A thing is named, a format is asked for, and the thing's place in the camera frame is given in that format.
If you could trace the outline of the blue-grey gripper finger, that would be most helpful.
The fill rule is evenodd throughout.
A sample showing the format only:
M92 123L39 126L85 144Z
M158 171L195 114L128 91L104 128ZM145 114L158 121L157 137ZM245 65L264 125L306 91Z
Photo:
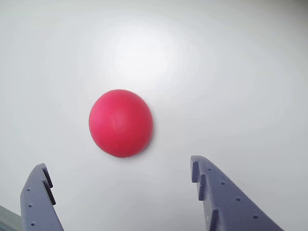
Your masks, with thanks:
M24 231L62 231L55 212L53 187L44 163L36 165L29 174L20 194L21 218Z
M215 164L191 156L191 178L203 202L207 231L281 231Z

